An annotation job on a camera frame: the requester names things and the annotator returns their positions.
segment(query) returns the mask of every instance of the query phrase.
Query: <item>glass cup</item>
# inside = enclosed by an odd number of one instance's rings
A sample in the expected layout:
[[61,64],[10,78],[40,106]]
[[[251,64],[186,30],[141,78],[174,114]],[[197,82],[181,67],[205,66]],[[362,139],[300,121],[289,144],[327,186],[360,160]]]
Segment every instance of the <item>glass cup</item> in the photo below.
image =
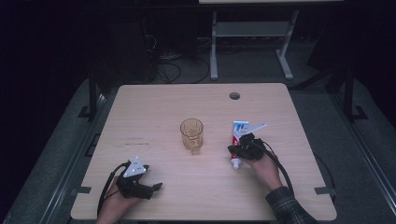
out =
[[204,125],[198,119],[186,119],[180,125],[183,144],[192,155],[200,153],[200,148],[204,142]]

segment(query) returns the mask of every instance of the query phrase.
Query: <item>metal stand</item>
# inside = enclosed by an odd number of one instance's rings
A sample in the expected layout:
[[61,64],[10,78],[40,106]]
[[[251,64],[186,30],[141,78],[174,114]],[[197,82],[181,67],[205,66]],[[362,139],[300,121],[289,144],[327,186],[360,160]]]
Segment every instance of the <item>metal stand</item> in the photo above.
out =
[[286,79],[293,79],[285,54],[297,20],[298,10],[294,10],[289,21],[219,21],[217,12],[213,12],[212,21],[212,50],[210,52],[210,77],[212,80],[219,78],[218,63],[216,58],[216,38],[222,36],[284,36],[285,41],[281,49],[276,50],[280,66]]
[[292,87],[288,87],[289,90],[302,90],[309,85],[321,80],[322,78],[331,75],[331,79],[326,85],[326,91],[328,93],[337,93],[343,84],[344,88],[344,113],[350,122],[354,122],[355,119],[368,119],[361,106],[355,106],[358,114],[352,112],[352,99],[353,99],[353,68],[347,63],[337,63],[331,68],[320,72],[308,80]]
[[88,77],[88,84],[90,89],[90,106],[83,106],[78,114],[79,118],[88,118],[88,122],[91,122],[96,115],[97,111],[97,99],[99,98],[100,91],[96,85],[93,71],[90,72]]

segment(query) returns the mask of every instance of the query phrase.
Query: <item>toothpaste tube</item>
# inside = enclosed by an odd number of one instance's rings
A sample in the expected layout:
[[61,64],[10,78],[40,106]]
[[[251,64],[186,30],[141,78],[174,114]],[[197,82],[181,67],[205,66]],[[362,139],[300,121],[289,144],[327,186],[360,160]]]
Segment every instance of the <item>toothpaste tube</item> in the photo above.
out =
[[[233,122],[233,146],[239,146],[240,131],[248,126],[248,121],[234,121]],[[239,169],[239,165],[242,164],[242,160],[231,154],[231,163],[235,170]]]

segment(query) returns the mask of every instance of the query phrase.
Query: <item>wooden table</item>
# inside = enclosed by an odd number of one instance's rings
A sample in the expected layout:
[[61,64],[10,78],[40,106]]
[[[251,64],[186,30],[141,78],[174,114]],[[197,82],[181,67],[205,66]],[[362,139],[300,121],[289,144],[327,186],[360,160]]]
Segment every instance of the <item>wooden table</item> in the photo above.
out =
[[[239,100],[229,97],[240,94]],[[180,123],[196,118],[204,124],[201,154],[183,147]],[[268,193],[251,168],[234,170],[227,146],[233,121],[267,127],[256,137],[271,145],[288,171],[301,205],[319,220],[336,217],[329,194],[317,195],[323,178],[289,92],[283,84],[197,84],[122,86],[108,115],[71,216],[95,219],[108,175],[138,156],[150,165],[141,184],[163,182],[151,200],[125,218],[136,220],[274,220],[264,200]]]

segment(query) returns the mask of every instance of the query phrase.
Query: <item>hand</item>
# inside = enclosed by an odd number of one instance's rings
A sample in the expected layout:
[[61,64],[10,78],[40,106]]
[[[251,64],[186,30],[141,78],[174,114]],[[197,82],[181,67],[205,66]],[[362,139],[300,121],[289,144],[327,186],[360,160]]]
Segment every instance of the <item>hand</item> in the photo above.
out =
[[140,202],[139,198],[124,198],[118,191],[116,185],[118,176],[115,176],[110,189],[107,191],[106,199],[96,220],[96,224],[115,223],[135,204]]
[[270,191],[283,186],[279,170],[274,161],[266,154],[259,161],[244,160],[256,173],[259,181]]

